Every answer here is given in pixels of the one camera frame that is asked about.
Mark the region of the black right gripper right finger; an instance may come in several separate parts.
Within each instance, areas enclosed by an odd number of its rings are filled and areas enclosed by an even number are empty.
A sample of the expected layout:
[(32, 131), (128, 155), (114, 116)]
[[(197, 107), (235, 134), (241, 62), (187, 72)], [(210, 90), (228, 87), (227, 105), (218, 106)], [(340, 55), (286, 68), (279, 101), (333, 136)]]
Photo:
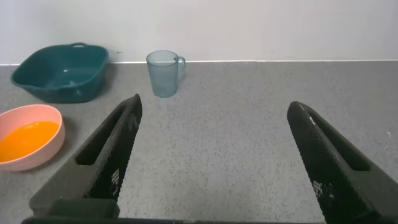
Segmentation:
[(327, 223), (397, 223), (397, 182), (311, 107), (287, 120)]

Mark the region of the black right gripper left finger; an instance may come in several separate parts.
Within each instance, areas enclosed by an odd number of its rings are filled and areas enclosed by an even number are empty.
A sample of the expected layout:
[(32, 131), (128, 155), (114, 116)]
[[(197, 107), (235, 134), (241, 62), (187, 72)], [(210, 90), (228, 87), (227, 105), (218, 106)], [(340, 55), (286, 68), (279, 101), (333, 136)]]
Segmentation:
[(141, 118), (139, 95), (118, 104), (31, 198), (34, 215), (116, 217)]

